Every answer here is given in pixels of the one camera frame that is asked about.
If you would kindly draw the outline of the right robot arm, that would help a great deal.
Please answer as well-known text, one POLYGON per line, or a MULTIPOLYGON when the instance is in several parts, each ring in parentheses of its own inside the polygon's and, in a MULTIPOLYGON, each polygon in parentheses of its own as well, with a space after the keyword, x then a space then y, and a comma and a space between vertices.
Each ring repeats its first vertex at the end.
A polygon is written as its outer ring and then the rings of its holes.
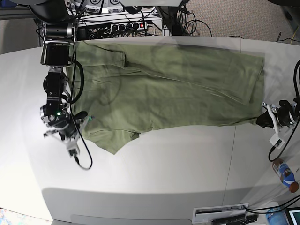
POLYGON ((68 0, 30 0, 27 5, 42 21, 41 64, 49 67, 43 81, 47 99, 40 108, 40 117, 51 130, 44 133, 44 137, 59 134, 58 140, 65 144, 69 155, 77 159, 80 153, 77 141, 88 121, 87 112, 77 115, 71 112, 71 105, 79 99, 84 85, 83 67, 74 55, 77 25, 84 11, 71 7, 68 0), (63 72, 69 66, 79 68, 81 84, 75 97, 67 90, 69 79, 63 72))

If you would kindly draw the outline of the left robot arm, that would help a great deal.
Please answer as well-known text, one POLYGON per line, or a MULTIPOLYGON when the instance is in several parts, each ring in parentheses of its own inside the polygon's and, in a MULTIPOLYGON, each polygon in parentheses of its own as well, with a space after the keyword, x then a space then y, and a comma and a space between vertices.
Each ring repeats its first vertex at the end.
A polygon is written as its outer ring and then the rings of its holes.
POLYGON ((272 128, 275 133, 270 138, 272 149, 280 149, 285 143, 286 135, 294 131, 300 121, 300 63, 297 62, 293 73, 295 97, 293 103, 280 100, 279 105, 263 102, 265 112, 261 114, 256 124, 262 128, 272 128))

